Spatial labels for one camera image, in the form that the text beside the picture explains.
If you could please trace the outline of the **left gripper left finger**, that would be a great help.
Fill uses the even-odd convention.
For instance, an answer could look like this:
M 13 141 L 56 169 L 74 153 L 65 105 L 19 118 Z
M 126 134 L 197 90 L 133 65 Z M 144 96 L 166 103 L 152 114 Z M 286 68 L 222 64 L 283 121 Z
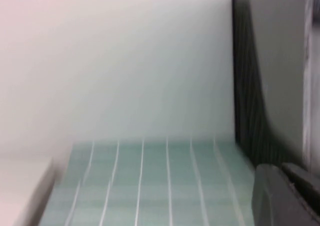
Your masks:
M 252 215 L 256 226 L 306 226 L 310 214 L 276 166 L 260 164 L 255 171 Z

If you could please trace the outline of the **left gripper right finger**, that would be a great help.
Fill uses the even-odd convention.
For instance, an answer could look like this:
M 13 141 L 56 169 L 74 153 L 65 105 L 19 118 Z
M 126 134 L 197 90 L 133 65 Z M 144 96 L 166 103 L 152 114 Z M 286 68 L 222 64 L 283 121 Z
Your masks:
M 281 169 L 290 187 L 311 220 L 320 225 L 320 179 L 293 163 L 283 163 Z

